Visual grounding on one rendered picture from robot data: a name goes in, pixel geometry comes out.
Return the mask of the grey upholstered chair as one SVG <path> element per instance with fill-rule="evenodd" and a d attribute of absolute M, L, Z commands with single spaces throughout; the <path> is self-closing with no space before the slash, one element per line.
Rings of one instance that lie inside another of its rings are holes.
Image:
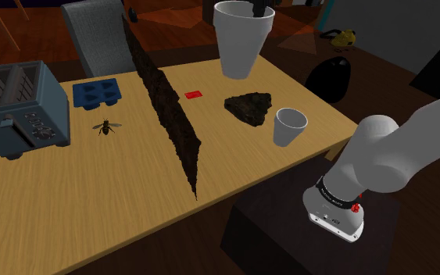
<path fill-rule="evenodd" d="M 87 77 L 102 77 L 135 70 L 123 30 L 120 0 L 83 0 L 61 6 Z"/>

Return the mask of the large white cup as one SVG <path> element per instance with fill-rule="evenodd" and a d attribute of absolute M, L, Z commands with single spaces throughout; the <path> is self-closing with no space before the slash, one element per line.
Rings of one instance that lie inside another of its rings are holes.
<path fill-rule="evenodd" d="M 225 77 L 247 78 L 272 30 L 275 11 L 267 6 L 263 16 L 254 17 L 253 8 L 247 1 L 223 1 L 213 7 L 213 26 Z"/>

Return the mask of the long dark brown shard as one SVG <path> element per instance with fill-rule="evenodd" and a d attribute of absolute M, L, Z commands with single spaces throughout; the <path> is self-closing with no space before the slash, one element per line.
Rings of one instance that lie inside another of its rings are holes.
<path fill-rule="evenodd" d="M 173 142 L 188 183 L 191 185 L 191 190 L 196 193 L 201 141 L 182 109 L 179 96 L 170 85 L 165 73 L 158 69 L 142 48 L 127 20 L 123 18 L 122 22 L 127 45 L 138 76 L 148 91 L 160 124 L 166 129 L 169 139 Z"/>

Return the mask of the light wooden table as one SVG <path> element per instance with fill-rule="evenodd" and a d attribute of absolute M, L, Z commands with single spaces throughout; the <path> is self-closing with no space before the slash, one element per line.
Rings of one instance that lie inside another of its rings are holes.
<path fill-rule="evenodd" d="M 0 157 L 0 275 L 66 273 L 154 233 L 320 153 L 329 159 L 356 125 L 263 57 L 232 80 L 210 60 L 164 70 L 201 141 L 193 193 L 148 92 L 136 73 L 116 76 L 122 98 L 92 111 L 70 110 L 71 143 Z M 185 93 L 201 91 L 187 99 Z M 263 125 L 224 108 L 226 98 L 271 94 Z M 297 109 L 306 129 L 274 144 L 274 117 Z M 114 132 L 92 127 L 104 119 Z"/>

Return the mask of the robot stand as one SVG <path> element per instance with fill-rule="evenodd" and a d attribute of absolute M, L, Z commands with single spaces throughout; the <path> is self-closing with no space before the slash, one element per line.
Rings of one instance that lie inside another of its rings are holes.
<path fill-rule="evenodd" d="M 309 220 L 303 192 L 333 163 L 322 155 L 245 190 L 220 247 L 246 275 L 385 275 L 399 203 L 363 193 L 365 227 L 353 243 Z"/>

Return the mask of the blue-grey toaster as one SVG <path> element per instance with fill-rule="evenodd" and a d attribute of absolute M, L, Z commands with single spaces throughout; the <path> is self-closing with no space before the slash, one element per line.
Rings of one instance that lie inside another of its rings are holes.
<path fill-rule="evenodd" d="M 0 156 L 69 144 L 69 99 L 45 63 L 0 65 Z"/>

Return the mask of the dark brown wedge-shaped lump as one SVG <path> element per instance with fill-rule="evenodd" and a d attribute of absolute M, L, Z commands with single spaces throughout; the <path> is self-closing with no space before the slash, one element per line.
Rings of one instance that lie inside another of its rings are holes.
<path fill-rule="evenodd" d="M 271 94 L 253 92 L 224 100 L 224 108 L 240 121 L 252 127 L 263 125 L 272 106 Z"/>

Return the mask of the small white cup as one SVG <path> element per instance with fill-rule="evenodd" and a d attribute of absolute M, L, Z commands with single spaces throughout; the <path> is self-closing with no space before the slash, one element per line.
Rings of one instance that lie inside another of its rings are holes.
<path fill-rule="evenodd" d="M 279 109 L 274 117 L 274 144 L 280 147 L 288 146 L 306 129 L 307 125 L 308 119 L 297 109 Z"/>

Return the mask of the black egg-shaped object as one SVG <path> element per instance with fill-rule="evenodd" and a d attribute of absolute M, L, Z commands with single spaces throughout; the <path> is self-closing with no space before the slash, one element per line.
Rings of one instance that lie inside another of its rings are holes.
<path fill-rule="evenodd" d="M 317 65 L 306 79 L 305 87 L 327 103 L 341 101 L 349 86 L 351 64 L 343 56 Z"/>

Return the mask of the bee figure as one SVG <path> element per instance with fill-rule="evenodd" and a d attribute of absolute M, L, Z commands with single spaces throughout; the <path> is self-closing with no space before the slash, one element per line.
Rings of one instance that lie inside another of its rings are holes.
<path fill-rule="evenodd" d="M 110 123 L 107 119 L 104 119 L 101 124 L 92 127 L 93 130 L 99 129 L 98 134 L 107 135 L 110 131 L 114 132 L 114 127 L 122 127 L 120 123 Z"/>

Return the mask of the yellow and black appliance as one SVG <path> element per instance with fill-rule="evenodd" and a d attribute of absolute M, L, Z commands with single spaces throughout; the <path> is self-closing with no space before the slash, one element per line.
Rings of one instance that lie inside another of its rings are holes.
<path fill-rule="evenodd" d="M 330 44 L 336 47 L 353 46 L 356 41 L 356 32 L 354 30 L 329 30 L 320 35 L 320 38 L 329 39 Z"/>

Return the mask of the blue mould tray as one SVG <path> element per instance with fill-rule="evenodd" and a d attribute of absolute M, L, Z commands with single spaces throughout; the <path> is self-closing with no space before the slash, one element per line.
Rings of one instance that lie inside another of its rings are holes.
<path fill-rule="evenodd" d="M 85 110 L 98 108 L 102 103 L 115 105 L 122 95 L 115 78 L 73 85 L 73 106 Z"/>

